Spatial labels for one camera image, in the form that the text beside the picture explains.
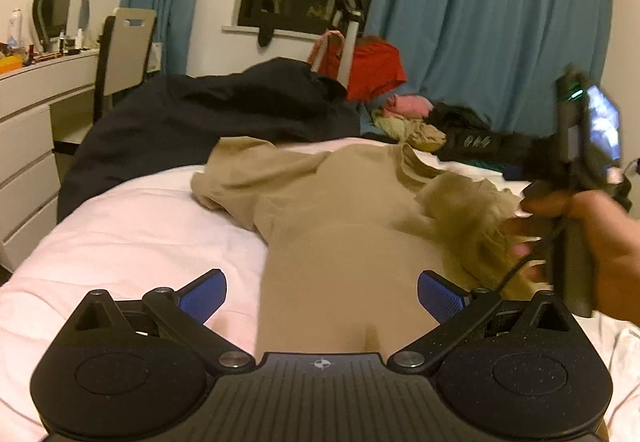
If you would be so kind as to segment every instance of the black cable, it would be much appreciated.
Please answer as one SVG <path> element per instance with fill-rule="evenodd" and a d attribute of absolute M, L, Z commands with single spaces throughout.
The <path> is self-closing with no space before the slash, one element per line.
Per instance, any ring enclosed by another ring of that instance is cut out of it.
<path fill-rule="evenodd" d="M 578 180 L 578 165 L 576 163 L 572 163 L 569 170 L 570 170 L 569 193 L 573 195 L 575 192 L 576 184 Z M 514 276 L 517 273 L 519 273 L 520 270 L 525 265 L 527 265 L 527 263 L 533 262 L 534 260 L 539 260 L 540 254 L 544 253 L 549 247 L 551 247 L 551 244 L 555 241 L 555 239 L 558 237 L 558 235 L 562 232 L 562 230 L 566 226 L 566 222 L 568 220 L 569 215 L 571 214 L 571 208 L 573 205 L 574 205 L 574 199 L 570 197 L 566 203 L 566 208 L 562 213 L 562 219 L 556 224 L 556 226 L 552 229 L 552 231 L 548 235 L 546 235 L 544 238 L 542 238 L 538 242 L 536 247 L 527 256 L 518 260 L 518 263 L 516 263 L 513 266 L 513 268 L 507 273 L 507 275 L 504 278 L 502 278 L 500 285 L 498 285 L 498 287 L 495 289 L 496 292 L 502 292 L 504 288 L 509 284 L 511 279 L 513 279 Z"/>
<path fill-rule="evenodd" d="M 527 265 L 527 263 L 540 259 L 540 254 L 545 252 L 558 237 L 558 235 L 562 232 L 564 226 L 566 225 L 566 220 L 566 216 L 563 216 L 558 224 L 553 228 L 553 230 L 544 238 L 542 238 L 542 240 L 538 242 L 536 247 L 527 256 L 521 258 L 518 263 L 513 266 L 513 268 L 502 279 L 500 285 L 498 285 L 498 287 L 495 289 L 496 292 L 502 292 L 504 288 L 509 284 L 511 279 L 513 279 L 514 276 L 519 273 L 525 265 Z"/>

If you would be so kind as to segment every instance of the orange container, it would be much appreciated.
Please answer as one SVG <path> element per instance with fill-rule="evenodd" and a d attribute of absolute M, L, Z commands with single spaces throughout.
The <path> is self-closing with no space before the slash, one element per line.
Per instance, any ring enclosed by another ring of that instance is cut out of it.
<path fill-rule="evenodd" d="M 0 74 L 5 74 L 21 67 L 22 58 L 19 56 L 9 56 L 0 59 Z"/>

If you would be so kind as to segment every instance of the chair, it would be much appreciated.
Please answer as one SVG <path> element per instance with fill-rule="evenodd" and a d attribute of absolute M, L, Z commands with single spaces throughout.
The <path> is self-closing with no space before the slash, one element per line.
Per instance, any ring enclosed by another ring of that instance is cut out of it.
<path fill-rule="evenodd" d="M 154 10 L 125 7 L 117 8 L 104 21 L 89 128 L 102 117 L 105 100 L 109 103 L 113 94 L 144 81 L 156 21 Z M 79 142 L 54 141 L 54 151 L 67 155 L 75 154 L 78 146 Z"/>

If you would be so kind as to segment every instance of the device screen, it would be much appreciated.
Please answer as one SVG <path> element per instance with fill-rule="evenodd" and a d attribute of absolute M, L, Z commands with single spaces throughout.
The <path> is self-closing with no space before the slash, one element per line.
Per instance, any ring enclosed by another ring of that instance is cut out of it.
<path fill-rule="evenodd" d="M 587 90 L 589 95 L 589 117 L 591 143 L 612 160 L 620 160 L 620 114 L 597 86 Z"/>

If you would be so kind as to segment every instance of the bottle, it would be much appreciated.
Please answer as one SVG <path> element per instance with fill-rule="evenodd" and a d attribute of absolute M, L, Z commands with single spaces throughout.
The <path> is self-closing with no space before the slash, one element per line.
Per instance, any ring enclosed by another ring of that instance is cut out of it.
<path fill-rule="evenodd" d="M 76 35 L 76 48 L 82 50 L 84 46 L 84 30 L 81 28 L 78 29 L 78 34 Z"/>
<path fill-rule="evenodd" d="M 6 43 L 9 48 L 18 49 L 22 46 L 22 11 L 16 8 L 9 18 L 9 30 Z"/>

